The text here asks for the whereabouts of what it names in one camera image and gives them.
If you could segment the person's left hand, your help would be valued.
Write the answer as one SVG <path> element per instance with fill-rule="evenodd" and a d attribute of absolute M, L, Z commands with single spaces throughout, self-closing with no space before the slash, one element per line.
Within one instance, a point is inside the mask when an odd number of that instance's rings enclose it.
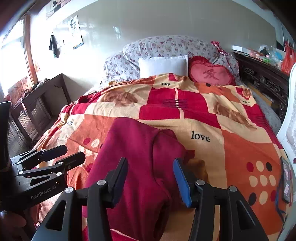
<path fill-rule="evenodd" d="M 9 211 L 1 212 L 1 240 L 25 240 L 24 227 L 27 221 L 19 214 Z"/>

